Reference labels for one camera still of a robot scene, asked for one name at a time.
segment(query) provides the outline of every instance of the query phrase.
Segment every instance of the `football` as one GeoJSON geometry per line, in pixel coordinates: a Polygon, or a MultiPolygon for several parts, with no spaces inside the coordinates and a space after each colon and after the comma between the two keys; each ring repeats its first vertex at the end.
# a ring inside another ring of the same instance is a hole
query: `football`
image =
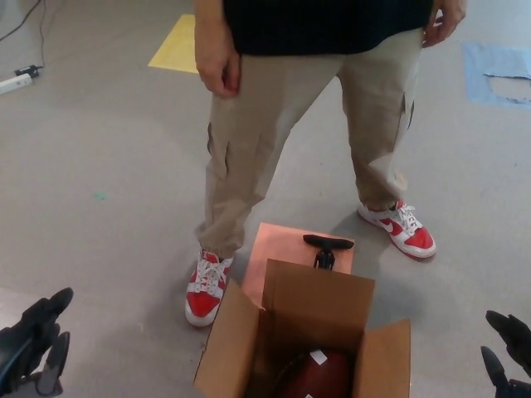
{"type": "Polygon", "coordinates": [[[336,350],[316,350],[296,357],[280,373],[272,398],[349,398],[353,361],[336,350]]]}

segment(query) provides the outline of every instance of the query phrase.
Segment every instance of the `shoelace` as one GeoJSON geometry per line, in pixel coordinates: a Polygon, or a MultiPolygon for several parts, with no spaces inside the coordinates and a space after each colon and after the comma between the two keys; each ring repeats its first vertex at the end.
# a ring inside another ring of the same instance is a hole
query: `shoelace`
{"type": "Polygon", "coordinates": [[[213,264],[210,261],[202,261],[197,266],[196,291],[210,291],[213,287],[218,287],[219,281],[225,282],[227,276],[222,271],[220,264],[213,264]]]}
{"type": "Polygon", "coordinates": [[[414,210],[415,207],[413,206],[402,206],[396,210],[398,221],[408,235],[411,235],[419,228],[418,220],[413,215],[414,210]]]}

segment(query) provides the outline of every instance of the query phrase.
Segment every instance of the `yellow floor marking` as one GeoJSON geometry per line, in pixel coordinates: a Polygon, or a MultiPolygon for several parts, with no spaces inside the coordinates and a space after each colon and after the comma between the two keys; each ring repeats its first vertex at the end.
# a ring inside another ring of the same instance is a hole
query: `yellow floor marking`
{"type": "Polygon", "coordinates": [[[195,24],[193,15],[183,14],[149,62],[149,66],[197,73],[193,38],[195,24]]]}

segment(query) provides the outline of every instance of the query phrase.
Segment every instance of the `white label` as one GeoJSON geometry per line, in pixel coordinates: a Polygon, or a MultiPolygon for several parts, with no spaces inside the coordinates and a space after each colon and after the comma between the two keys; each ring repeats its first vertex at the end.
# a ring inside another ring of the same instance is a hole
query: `white label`
{"type": "Polygon", "coordinates": [[[324,355],[324,353],[321,350],[317,350],[317,351],[311,352],[310,356],[314,359],[315,362],[317,362],[317,364],[319,366],[323,365],[326,362],[326,360],[328,359],[326,357],[326,355],[324,355]]]}

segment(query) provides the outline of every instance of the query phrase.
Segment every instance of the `red and white sneaker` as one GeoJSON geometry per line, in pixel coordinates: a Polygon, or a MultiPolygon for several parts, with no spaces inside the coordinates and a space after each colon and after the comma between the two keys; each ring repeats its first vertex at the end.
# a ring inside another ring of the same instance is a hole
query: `red and white sneaker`
{"type": "Polygon", "coordinates": [[[413,215],[414,207],[403,201],[395,210],[370,211],[366,206],[358,208],[358,214],[374,226],[383,228],[392,243],[404,254],[418,259],[427,259],[436,252],[436,244],[430,232],[413,215]]]}
{"type": "Polygon", "coordinates": [[[219,259],[205,250],[199,252],[197,268],[188,284],[184,308],[186,319],[194,327],[205,328],[214,322],[225,293],[232,260],[219,259]]]}

